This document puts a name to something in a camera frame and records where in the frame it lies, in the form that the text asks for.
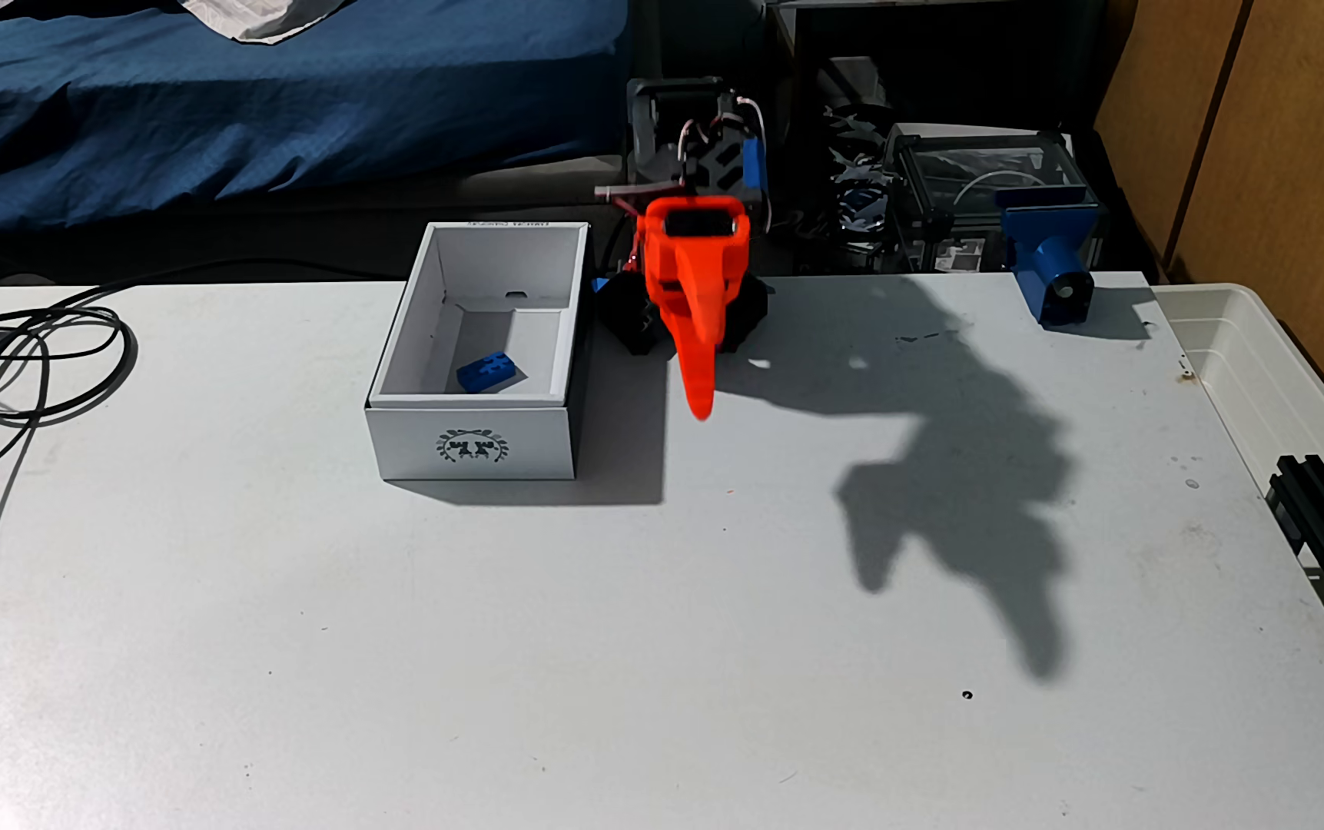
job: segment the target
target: plastic storage bin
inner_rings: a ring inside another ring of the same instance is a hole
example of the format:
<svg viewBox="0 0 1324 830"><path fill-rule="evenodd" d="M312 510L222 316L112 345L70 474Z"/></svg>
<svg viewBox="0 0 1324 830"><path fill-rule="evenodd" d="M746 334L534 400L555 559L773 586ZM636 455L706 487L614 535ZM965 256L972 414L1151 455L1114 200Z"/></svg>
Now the plastic storage bin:
<svg viewBox="0 0 1324 830"><path fill-rule="evenodd" d="M1260 297L1225 283L1153 291L1262 495L1279 457L1324 461L1324 383Z"/></svg>

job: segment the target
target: blue mount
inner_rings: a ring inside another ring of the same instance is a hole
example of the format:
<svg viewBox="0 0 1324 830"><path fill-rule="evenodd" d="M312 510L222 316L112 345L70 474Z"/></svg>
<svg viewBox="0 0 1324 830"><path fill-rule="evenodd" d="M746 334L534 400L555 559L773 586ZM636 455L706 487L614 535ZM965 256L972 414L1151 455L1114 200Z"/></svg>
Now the blue mount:
<svg viewBox="0 0 1324 830"><path fill-rule="evenodd" d="M1021 283L1030 315L1041 326L1087 322L1092 274L1082 265L1082 242L1096 225L1086 188L1006 188L996 193L1005 232L1005 266Z"/></svg>
<svg viewBox="0 0 1324 830"><path fill-rule="evenodd" d="M466 367L457 369L457 383L469 393L475 394L518 373L519 368L512 365L512 360L507 355L502 351L494 351L482 360L473 360Z"/></svg>

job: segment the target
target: wooden cabinet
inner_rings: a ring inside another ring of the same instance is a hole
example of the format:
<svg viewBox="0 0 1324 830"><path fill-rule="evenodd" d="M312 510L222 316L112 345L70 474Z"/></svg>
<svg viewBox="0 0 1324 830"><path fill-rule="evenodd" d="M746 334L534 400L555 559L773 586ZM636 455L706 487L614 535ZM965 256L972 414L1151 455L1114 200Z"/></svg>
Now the wooden cabinet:
<svg viewBox="0 0 1324 830"><path fill-rule="evenodd" d="M1160 255L1241 0L1143 0L1128 44L1096 113L1117 184Z"/></svg>
<svg viewBox="0 0 1324 830"><path fill-rule="evenodd" d="M1324 0L1251 7L1173 261L1256 290L1324 373Z"/></svg>

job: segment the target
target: blue 3d-printed part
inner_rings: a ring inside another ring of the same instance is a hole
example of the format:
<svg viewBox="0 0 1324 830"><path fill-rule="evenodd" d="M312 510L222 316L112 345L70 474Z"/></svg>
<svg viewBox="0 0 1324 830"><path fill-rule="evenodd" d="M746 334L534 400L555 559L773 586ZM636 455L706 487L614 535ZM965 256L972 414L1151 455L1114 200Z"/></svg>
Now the blue 3d-printed part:
<svg viewBox="0 0 1324 830"><path fill-rule="evenodd" d="M1014 188L996 193L1002 208L1005 266L1016 274L1030 315L1041 326L1087 322L1094 285L1079 252L1096 225L1098 208L1076 204L1083 192Z"/></svg>

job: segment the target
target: electronics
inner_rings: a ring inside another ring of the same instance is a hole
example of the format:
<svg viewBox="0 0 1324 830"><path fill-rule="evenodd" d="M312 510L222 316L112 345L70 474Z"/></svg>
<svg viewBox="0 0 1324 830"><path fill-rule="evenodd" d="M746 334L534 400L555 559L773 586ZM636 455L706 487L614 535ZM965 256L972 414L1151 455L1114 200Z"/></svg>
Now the electronics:
<svg viewBox="0 0 1324 830"><path fill-rule="evenodd" d="M895 130L887 155L892 172L891 226L900 255L907 259L904 270L1004 270L1006 248L996 193L1051 185L1082 188L1078 204L1095 208L1096 220L1079 253L1086 267L1096 267L1107 234L1107 212L1058 132L928 138Z"/></svg>

